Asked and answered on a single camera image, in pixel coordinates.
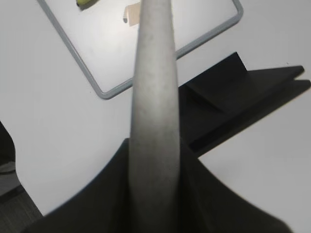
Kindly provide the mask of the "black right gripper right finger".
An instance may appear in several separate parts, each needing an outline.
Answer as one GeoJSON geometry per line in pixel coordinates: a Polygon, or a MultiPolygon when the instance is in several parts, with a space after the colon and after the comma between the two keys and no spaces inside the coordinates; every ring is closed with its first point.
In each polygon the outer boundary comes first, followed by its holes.
{"type": "Polygon", "coordinates": [[[218,180],[180,142],[181,233],[290,233],[290,227],[252,205],[218,180]]]}

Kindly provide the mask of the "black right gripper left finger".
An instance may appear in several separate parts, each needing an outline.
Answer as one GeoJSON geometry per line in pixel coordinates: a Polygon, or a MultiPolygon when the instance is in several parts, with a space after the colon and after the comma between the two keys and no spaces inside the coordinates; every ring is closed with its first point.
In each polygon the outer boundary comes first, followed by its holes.
{"type": "Polygon", "coordinates": [[[130,233],[129,139],[100,173],[70,200],[28,226],[26,233],[130,233]]]}

